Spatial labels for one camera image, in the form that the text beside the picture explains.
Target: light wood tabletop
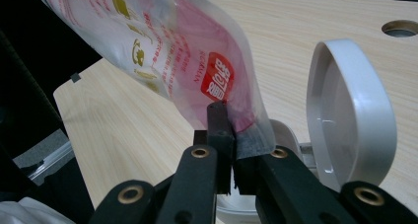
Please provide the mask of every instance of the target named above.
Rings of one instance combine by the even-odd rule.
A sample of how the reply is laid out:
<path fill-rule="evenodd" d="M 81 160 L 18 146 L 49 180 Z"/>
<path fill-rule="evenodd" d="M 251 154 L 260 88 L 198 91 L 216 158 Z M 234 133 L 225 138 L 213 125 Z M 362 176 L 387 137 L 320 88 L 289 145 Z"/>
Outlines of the light wood tabletop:
<path fill-rule="evenodd" d="M 309 142 L 306 93 L 314 47 L 350 38 L 374 65 L 392 102 L 397 150 L 381 187 L 418 214 L 418 36 L 384 24 L 418 22 L 418 3 L 391 0 L 210 0 L 244 29 L 268 116 Z M 193 128 L 174 104 L 102 59 L 54 92 L 97 207 L 121 182 L 156 185 L 175 172 Z"/>

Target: flip-top lid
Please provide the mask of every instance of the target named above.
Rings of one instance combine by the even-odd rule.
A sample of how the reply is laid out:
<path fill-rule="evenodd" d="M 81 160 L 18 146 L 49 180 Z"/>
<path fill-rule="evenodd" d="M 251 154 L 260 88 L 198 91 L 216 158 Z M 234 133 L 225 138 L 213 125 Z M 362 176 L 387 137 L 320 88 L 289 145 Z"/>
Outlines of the flip-top lid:
<path fill-rule="evenodd" d="M 320 42 L 307 93 L 308 127 L 320 181 L 378 185 L 396 150 L 396 123 L 383 84 L 350 39 Z"/>

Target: brass screw hole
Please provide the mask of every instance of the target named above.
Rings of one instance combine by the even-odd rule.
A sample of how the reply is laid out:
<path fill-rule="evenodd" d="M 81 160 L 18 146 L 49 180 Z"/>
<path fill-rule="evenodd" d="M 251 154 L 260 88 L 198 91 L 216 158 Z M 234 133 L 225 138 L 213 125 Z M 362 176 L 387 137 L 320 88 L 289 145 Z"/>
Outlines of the brass screw hole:
<path fill-rule="evenodd" d="M 204 158 L 209 156 L 209 151 L 204 148 L 196 148 L 193 151 L 191 151 L 191 155 L 195 158 Z"/>
<path fill-rule="evenodd" d="M 361 201 L 366 202 L 372 206 L 384 205 L 383 196 L 371 188 L 356 187 L 354 189 L 354 194 L 356 194 L 357 198 L 359 198 Z"/>
<path fill-rule="evenodd" d="M 119 195 L 117 200 L 123 204 L 130 204 L 138 201 L 144 195 L 144 189 L 141 186 L 130 186 L 124 188 Z"/>
<path fill-rule="evenodd" d="M 281 148 L 276 148 L 271 153 L 271 156 L 273 156 L 275 158 L 286 158 L 288 156 L 288 153 L 285 150 L 281 149 Z"/>

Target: white plastic part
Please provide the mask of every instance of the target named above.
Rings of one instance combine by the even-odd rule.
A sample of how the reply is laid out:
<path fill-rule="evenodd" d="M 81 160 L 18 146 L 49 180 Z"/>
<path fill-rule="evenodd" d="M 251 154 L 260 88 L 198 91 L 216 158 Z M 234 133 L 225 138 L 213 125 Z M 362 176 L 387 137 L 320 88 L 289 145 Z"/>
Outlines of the white plastic part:
<path fill-rule="evenodd" d="M 270 122 L 276 144 L 291 149 L 302 160 L 302 152 L 292 129 L 278 120 L 270 119 Z M 232 172 L 231 195 L 217 195 L 216 216 L 225 224 L 260 224 L 261 220 L 255 209 L 255 196 L 240 195 L 234 186 L 234 172 Z"/>
<path fill-rule="evenodd" d="M 320 181 L 340 191 L 349 181 L 378 185 L 396 150 L 396 123 L 383 84 L 350 39 L 320 42 L 307 92 L 311 144 Z"/>

